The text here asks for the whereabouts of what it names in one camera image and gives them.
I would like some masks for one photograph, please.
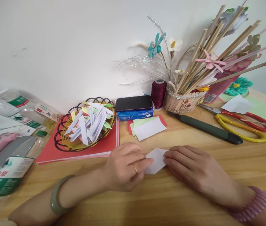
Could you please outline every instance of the green bottle cap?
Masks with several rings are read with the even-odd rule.
[[[38,131],[36,134],[37,137],[45,137],[46,135],[47,135],[47,132],[45,131]]]

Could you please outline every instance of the blue tissue box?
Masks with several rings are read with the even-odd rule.
[[[128,121],[133,119],[151,118],[153,117],[154,108],[150,110],[137,110],[137,111],[119,111],[117,117],[120,121]]]

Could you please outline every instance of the hand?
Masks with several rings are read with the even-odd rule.
[[[154,160],[146,159],[146,156],[140,151],[141,147],[138,144],[127,142],[111,152],[103,167],[103,176],[108,190],[131,191],[142,181],[144,170]]]
[[[164,157],[164,162],[179,180],[218,204],[242,208],[255,194],[233,180],[207,152],[191,146],[175,146]]]

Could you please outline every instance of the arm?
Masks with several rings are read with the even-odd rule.
[[[252,189],[233,180],[213,157],[197,148],[175,146],[164,157],[164,162],[179,180],[230,210],[242,209],[255,195]],[[266,207],[249,224],[266,226]]]
[[[141,147],[125,143],[114,149],[102,168],[70,178],[58,191],[57,200],[64,208],[77,205],[80,201],[105,191],[131,191],[142,181],[144,170],[153,159],[146,159]],[[9,216],[18,226],[47,226],[60,216],[50,207],[53,188],[32,197]]]

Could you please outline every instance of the thread spool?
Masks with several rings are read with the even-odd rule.
[[[157,79],[152,83],[152,101],[155,109],[161,109],[163,106],[164,94],[167,88],[167,83],[163,79]]]

